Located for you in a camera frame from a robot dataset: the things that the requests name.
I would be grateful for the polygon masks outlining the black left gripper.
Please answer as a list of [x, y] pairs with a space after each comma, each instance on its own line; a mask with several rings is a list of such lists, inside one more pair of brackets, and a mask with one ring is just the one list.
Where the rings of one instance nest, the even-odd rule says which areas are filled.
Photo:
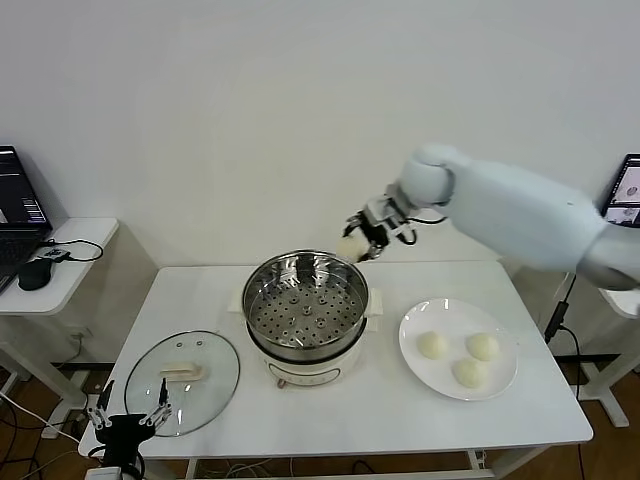
[[96, 439], [104, 446], [104, 465], [134, 465], [141, 443], [153, 437], [153, 427], [160, 428], [170, 417], [172, 406], [168, 401], [167, 380], [162, 379], [158, 405], [144, 414], [113, 415], [107, 409], [114, 381], [111, 380], [99, 395], [89, 398], [86, 413], [96, 430]]

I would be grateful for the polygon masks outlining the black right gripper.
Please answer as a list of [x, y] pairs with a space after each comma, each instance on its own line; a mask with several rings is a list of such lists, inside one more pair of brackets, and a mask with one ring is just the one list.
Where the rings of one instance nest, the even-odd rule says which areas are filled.
[[380, 257], [389, 244], [390, 237], [408, 244], [408, 203], [399, 187], [387, 187], [385, 193], [369, 200], [363, 211], [349, 217], [342, 237], [356, 232], [359, 238], [358, 261], [371, 261]]

